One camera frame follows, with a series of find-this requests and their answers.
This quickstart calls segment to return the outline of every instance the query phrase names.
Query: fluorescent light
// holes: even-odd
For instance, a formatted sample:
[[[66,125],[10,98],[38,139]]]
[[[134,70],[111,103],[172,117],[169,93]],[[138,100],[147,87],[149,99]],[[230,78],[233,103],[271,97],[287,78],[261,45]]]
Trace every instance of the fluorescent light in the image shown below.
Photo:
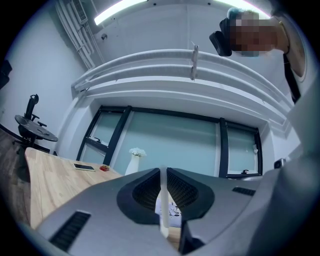
[[[243,10],[251,10],[253,12],[258,13],[259,16],[261,15],[260,16],[261,18],[270,19],[270,16],[267,15],[265,12],[263,12],[259,8],[255,7],[251,3],[248,3],[244,0],[214,0],[214,1],[225,3]]]
[[[99,25],[105,19],[115,15],[116,13],[126,9],[128,7],[134,6],[136,4],[140,4],[142,2],[146,2],[148,0],[122,0],[117,2],[116,4],[112,5],[110,8],[106,9],[103,13],[99,14],[95,19],[94,22],[96,25]]]

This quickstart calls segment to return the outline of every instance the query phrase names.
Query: wooden table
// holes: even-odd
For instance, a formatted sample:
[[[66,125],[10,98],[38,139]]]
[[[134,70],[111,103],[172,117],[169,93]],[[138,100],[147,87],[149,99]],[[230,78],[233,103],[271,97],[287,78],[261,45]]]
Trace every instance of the wooden table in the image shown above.
[[[30,225],[33,229],[54,210],[92,185],[121,177],[112,168],[101,171],[100,164],[61,158],[28,147],[25,158],[30,172]],[[77,170],[73,163],[90,165],[95,171]],[[180,228],[170,227],[168,241],[178,248]]]

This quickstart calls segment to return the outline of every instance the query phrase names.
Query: white wall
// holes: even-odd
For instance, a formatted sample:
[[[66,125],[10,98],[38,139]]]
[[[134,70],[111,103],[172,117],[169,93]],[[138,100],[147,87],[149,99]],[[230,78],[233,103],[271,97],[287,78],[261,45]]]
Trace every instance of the white wall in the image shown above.
[[[19,131],[15,115],[25,113],[32,94],[39,95],[33,113],[47,124],[50,132],[57,134],[73,100],[70,84],[85,72],[77,53],[61,37],[52,19],[55,15],[52,4],[38,11],[16,37],[6,56],[12,71],[9,83],[0,90],[0,112],[4,112],[0,124],[16,134]],[[36,143],[51,148],[54,142],[39,140]]]
[[[226,17],[230,6],[222,8],[220,4],[218,7],[214,1],[211,5],[161,3],[152,6],[150,2],[152,7],[119,17],[115,15],[114,20],[95,35],[106,62],[149,50],[193,49],[193,43],[199,45],[199,51],[217,54],[209,35],[220,30],[219,23]],[[102,40],[102,34],[107,34],[107,39]],[[280,69],[276,76],[273,73],[275,64],[283,63],[280,51],[273,50],[259,57],[243,57],[234,53],[228,58],[258,72],[272,80],[280,90],[288,92],[285,86],[281,86],[283,70]]]
[[[302,153],[300,140],[295,130],[288,126],[286,133],[277,130],[269,122],[259,127],[263,173],[274,169],[274,162],[284,158],[286,160],[299,157]]]
[[[262,147],[262,169],[265,174],[267,171],[274,169],[275,162],[275,145],[271,126],[268,122],[259,127],[261,147]]]
[[[56,152],[59,157],[76,160],[82,140],[100,106],[93,98],[84,97],[78,102],[57,142]]]

